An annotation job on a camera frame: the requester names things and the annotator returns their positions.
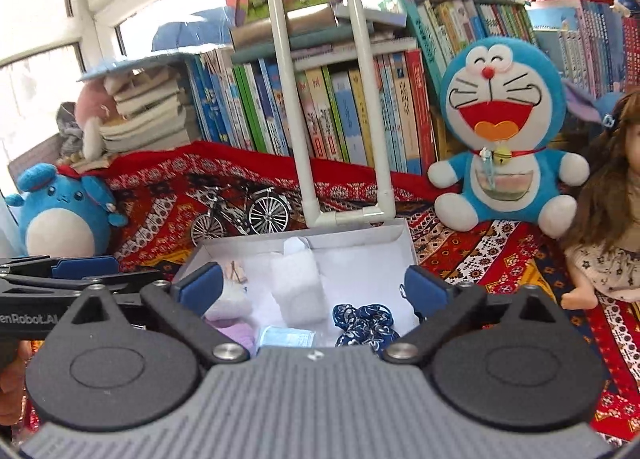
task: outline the doll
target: doll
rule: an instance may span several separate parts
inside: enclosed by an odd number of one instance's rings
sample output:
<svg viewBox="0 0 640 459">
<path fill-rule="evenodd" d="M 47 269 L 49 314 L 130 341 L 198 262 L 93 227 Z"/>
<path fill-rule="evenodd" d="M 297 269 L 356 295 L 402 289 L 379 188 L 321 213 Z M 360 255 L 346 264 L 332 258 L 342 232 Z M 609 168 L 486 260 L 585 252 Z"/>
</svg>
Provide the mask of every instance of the doll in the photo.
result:
<svg viewBox="0 0 640 459">
<path fill-rule="evenodd" d="M 593 309 L 596 290 L 640 301 L 640 92 L 621 98 L 587 153 L 592 177 L 561 239 L 575 289 L 565 309 Z"/>
</svg>

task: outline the blue gripper pad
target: blue gripper pad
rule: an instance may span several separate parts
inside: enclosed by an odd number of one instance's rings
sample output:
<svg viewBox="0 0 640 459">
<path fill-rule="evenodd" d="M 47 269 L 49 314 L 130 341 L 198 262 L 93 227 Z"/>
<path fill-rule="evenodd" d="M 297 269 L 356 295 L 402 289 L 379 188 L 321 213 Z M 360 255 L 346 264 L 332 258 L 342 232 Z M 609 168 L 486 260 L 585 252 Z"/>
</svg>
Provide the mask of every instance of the blue gripper pad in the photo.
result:
<svg viewBox="0 0 640 459">
<path fill-rule="evenodd" d="M 62 259 L 51 269 L 52 279 L 80 280 L 120 272 L 118 261 L 111 255 L 86 259 Z"/>
<path fill-rule="evenodd" d="M 419 265 L 404 273 L 404 295 L 420 321 L 443 309 L 454 298 L 456 287 Z"/>
<path fill-rule="evenodd" d="M 207 262 L 171 286 L 174 300 L 198 316 L 203 316 L 222 295 L 225 277 L 217 262 Z"/>
</svg>

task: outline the doraemon plush toy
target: doraemon plush toy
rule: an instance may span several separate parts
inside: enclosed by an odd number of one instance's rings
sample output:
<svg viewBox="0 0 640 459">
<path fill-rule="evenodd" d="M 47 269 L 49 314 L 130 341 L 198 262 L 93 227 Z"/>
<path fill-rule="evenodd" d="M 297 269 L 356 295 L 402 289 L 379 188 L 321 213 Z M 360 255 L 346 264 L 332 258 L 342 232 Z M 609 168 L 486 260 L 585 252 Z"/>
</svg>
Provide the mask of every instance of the doraemon plush toy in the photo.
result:
<svg viewBox="0 0 640 459">
<path fill-rule="evenodd" d="M 73 258 L 102 255 L 111 226 L 124 226 L 111 191 L 94 176 L 80 176 L 68 166 L 38 163 L 17 180 L 25 197 L 6 197 L 20 206 L 20 236 L 28 255 Z"/>
<path fill-rule="evenodd" d="M 463 180 L 462 194 L 443 194 L 435 212 L 447 227 L 468 231 L 489 219 L 537 223 L 564 234 L 576 210 L 558 180 L 579 186 L 589 165 L 578 154 L 547 149 L 566 111 L 558 70 L 542 51 L 514 38 L 475 42 L 453 59 L 440 97 L 447 127 L 470 150 L 430 166 L 431 183 Z"/>
</svg>

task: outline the doraemon mouth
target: doraemon mouth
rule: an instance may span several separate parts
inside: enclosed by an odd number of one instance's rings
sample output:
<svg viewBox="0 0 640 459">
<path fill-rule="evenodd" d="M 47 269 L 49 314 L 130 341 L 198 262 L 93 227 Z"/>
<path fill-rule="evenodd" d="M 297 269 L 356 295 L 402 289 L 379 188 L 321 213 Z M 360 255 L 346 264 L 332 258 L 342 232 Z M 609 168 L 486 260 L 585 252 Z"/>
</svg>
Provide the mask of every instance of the doraemon mouth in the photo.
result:
<svg viewBox="0 0 640 459">
<path fill-rule="evenodd" d="M 527 123 L 533 107 L 533 104 L 494 100 L 460 107 L 458 111 L 478 136 L 498 142 L 518 134 Z"/>
</svg>

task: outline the plush toy tail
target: plush toy tail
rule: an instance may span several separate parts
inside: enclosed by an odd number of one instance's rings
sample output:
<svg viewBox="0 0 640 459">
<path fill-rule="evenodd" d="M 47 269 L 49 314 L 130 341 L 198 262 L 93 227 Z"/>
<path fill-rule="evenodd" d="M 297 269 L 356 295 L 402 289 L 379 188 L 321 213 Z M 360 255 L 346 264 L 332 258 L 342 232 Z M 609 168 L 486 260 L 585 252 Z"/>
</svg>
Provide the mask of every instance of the plush toy tail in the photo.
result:
<svg viewBox="0 0 640 459">
<path fill-rule="evenodd" d="M 104 140 L 100 134 L 102 118 L 89 118 L 84 124 L 84 138 L 82 139 L 82 153 L 88 162 L 100 159 L 104 152 Z"/>
</svg>

